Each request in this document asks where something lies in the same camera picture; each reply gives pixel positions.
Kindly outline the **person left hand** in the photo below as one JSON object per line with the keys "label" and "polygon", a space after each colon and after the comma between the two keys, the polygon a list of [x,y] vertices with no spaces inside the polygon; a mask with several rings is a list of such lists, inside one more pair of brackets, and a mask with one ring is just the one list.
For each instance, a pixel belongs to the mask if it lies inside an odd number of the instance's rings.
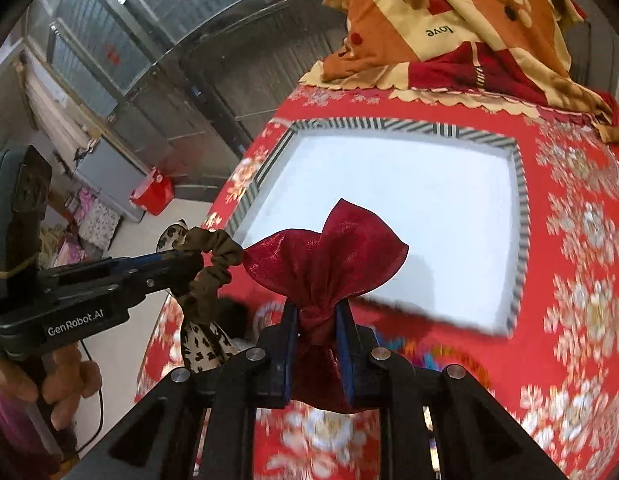
{"label": "person left hand", "polygon": [[37,386],[18,364],[0,356],[0,393],[27,403],[35,403],[42,396],[52,407],[53,427],[61,430],[70,426],[80,400],[101,388],[102,377],[96,362],[82,359],[77,344],[55,350],[52,363],[52,372]]}

